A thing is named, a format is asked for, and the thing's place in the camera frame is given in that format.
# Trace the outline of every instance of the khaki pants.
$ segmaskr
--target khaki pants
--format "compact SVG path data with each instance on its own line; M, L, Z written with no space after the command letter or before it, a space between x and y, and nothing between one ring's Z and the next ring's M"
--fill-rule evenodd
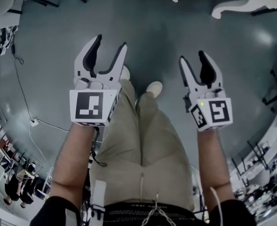
M96 157L107 166L94 161L90 169L92 195L101 180L107 183L104 205L152 202L159 193L158 202L193 211L190 164L174 127L150 92L135 108L131 82L120 83L123 89Z

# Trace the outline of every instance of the person in black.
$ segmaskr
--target person in black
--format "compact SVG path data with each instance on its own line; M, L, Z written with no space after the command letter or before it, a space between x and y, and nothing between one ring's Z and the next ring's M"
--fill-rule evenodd
M17 179L15 174L12 175L11 179L9 178L10 175L8 175L7 181L5 183L7 197L4 198L4 202L7 205L12 205L13 201L18 201L20 198L22 182Z
M23 209L26 207L27 204L32 204L34 202L32 195L34 193L37 182L38 182L38 177L35 177L34 180L27 179L24 186L24 190L20 196L20 199L22 201L20 206Z
M12 205L13 201L18 201L20 198L21 188L24 186L27 179L24 180L24 178L19 178L16 175L22 169L26 169L26 165L26 163L24 163L22 166L17 166L13 164L12 169L10 169L10 171L8 172L8 178L5 183L5 191L7 196L4 198L4 202L8 206ZM35 170L35 166L30 165L27 170L30 173L33 173Z
M92 198L96 180L107 184L103 225L205 226L192 213L190 165L181 141L155 102L160 82L152 83L135 105L134 88L123 74L124 70L119 101L89 172ZM72 125L55 164L50 197L31 226L81 225L79 210L94 132L94 127ZM232 192L218 132L198 132L198 150L209 225L219 226L222 220L224 226L255 226Z

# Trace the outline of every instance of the concrete floor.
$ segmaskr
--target concrete floor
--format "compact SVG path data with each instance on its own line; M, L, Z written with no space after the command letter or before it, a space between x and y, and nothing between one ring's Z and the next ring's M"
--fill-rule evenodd
M163 82L159 107L178 131L194 166L198 166L197 134L182 100L186 90L178 67L181 55L200 71L198 51L204 50L223 73L234 116L233 125L220 131L228 157L245 153L246 141L271 123L274 116L261 99L273 85L269 71L277 64L277 12L257 17L225 12L217 20L211 11L227 0L52 1L60 1L59 9L24 2L16 35L16 53L24 59L17 68L32 116L69 129L74 60L91 38L102 34L96 70L106 69L126 41L126 64L137 93L152 81ZM43 161L29 137L29 118L13 63L10 51L0 57L0 105L8 118L5 130L21 150ZM54 164L66 133L39 124L31 134Z

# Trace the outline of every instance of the white shoe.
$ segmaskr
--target white shoe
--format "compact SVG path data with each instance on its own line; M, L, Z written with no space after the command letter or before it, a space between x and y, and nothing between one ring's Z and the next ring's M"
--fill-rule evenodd
M120 80L130 80L130 71L125 65L123 66L123 70L121 71Z
M151 92L153 94L154 99L160 95L161 91L162 83L160 81L151 83L146 89L146 92Z

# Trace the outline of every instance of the black shirt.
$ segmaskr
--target black shirt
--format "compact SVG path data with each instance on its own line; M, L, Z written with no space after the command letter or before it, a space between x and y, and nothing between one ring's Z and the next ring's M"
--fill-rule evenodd
M9 183L5 184L6 194L13 201L18 201L19 197L20 197L20 196L17 195L18 184L19 184L19 180L16 178L15 174L12 176L11 180L9 181Z
M119 202L106 206L104 216L104 226L140 226L142 221L148 216L148 213L154 206L153 203L129 203ZM158 206L170 217L177 226L206 226L207 224L199 219L196 219L194 214L186 209L159 203ZM223 214L223 225L248 225L256 226L253 216L246 209L241 201L229 200L221 203ZM69 201L60 197L50 197L42 209L31 221L30 226L64 226L66 215L65 211L69 209L77 216L77 225L80 222L79 210ZM220 226L220 214L218 207L209 215L210 226ZM165 217L158 214L156 211L150 217L148 224L150 226L170 226Z

